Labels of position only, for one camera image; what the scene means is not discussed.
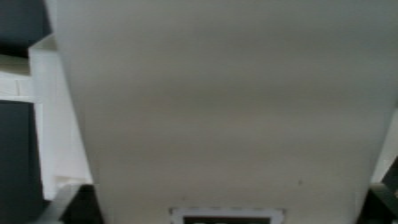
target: white wall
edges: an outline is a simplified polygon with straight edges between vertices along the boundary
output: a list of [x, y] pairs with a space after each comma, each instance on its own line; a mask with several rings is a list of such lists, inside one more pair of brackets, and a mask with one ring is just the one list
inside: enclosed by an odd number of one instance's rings
[[58, 1], [110, 224], [165, 224], [188, 206], [353, 223], [398, 94], [396, 9], [392, 0]]
[[51, 36], [30, 47], [28, 54], [35, 89], [33, 106], [42, 195], [46, 200], [53, 200], [60, 188], [67, 184], [90, 184], [92, 177], [62, 61]]

